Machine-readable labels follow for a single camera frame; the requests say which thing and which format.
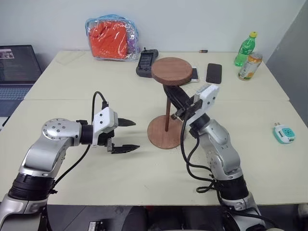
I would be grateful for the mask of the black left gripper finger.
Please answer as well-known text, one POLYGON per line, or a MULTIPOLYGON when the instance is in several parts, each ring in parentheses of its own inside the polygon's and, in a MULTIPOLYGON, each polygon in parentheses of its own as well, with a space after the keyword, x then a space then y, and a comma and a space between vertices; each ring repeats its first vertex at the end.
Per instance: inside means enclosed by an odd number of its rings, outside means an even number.
POLYGON ((114 144, 112 144, 111 154, 124 154, 132 152, 138 148, 140 148, 140 146, 134 144, 125 144, 122 146, 114 146, 114 144))
POLYGON ((135 126, 136 123, 129 120, 129 119, 124 119, 124 118, 118 118, 118 126, 119 127, 130 127, 130 126, 135 126))

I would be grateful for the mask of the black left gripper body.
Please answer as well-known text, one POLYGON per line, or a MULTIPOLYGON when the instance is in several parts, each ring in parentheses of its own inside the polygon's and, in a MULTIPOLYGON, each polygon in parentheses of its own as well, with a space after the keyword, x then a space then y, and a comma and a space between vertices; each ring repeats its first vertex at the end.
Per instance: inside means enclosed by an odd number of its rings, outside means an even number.
POLYGON ((114 144, 112 143, 112 138, 115 136, 114 131, 108 133, 101 133, 98 136, 98 146, 104 146, 107 148, 107 151, 110 153, 114 152, 114 144))

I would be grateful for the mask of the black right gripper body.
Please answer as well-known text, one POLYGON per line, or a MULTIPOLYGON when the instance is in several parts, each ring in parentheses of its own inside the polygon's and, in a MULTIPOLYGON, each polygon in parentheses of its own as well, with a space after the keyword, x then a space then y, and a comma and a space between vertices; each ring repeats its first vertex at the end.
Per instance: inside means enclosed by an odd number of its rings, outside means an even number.
POLYGON ((195 115, 195 112, 202 107, 202 100, 199 99, 194 102, 194 97, 189 96, 172 96, 171 103, 177 109, 175 113, 171 115, 173 120, 179 118, 184 119, 185 115, 188 114, 188 118, 195 115))

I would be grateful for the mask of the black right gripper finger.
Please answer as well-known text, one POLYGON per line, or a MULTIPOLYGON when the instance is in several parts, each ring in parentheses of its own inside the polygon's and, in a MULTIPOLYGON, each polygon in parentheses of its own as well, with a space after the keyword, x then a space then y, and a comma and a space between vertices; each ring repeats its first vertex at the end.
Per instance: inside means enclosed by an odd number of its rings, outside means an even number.
POLYGON ((190 97, 187 93, 179 86, 172 87, 172 100, 175 104, 185 104, 190 97))
POLYGON ((180 101, 180 90, 179 86, 168 86, 164 85, 164 92, 170 102, 175 106, 175 108, 181 108, 181 101, 180 101))

